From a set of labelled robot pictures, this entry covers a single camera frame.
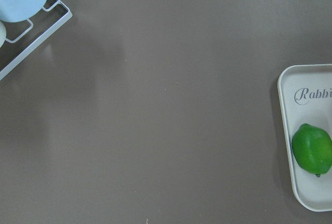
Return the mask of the pale green cup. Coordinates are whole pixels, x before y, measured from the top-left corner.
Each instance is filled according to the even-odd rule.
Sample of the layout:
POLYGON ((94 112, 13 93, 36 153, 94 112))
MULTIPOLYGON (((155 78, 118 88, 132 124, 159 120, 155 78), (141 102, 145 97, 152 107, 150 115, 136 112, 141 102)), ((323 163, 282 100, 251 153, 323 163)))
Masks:
POLYGON ((6 28, 4 26, 4 24, 2 22, 0 22, 0 47, 2 47, 2 45, 5 42, 6 39, 6 28))

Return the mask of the green lime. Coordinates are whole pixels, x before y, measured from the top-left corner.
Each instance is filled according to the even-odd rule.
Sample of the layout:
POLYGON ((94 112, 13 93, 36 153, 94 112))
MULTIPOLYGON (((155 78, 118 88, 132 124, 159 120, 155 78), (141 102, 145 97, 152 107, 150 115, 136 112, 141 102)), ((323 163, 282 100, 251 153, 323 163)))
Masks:
POLYGON ((292 138, 292 152, 298 165, 316 177, 331 169, 331 138, 322 128, 302 124, 292 138))

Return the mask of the cream rabbit tray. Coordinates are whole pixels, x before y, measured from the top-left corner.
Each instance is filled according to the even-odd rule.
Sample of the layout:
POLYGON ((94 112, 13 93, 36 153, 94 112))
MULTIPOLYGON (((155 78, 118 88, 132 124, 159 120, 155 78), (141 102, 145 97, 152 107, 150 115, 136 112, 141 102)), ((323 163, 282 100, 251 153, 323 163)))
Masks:
POLYGON ((317 177, 303 170, 294 158, 292 138, 304 123, 331 133, 331 64, 286 68, 278 78, 278 94, 293 193, 311 211, 330 211, 331 171, 317 177))

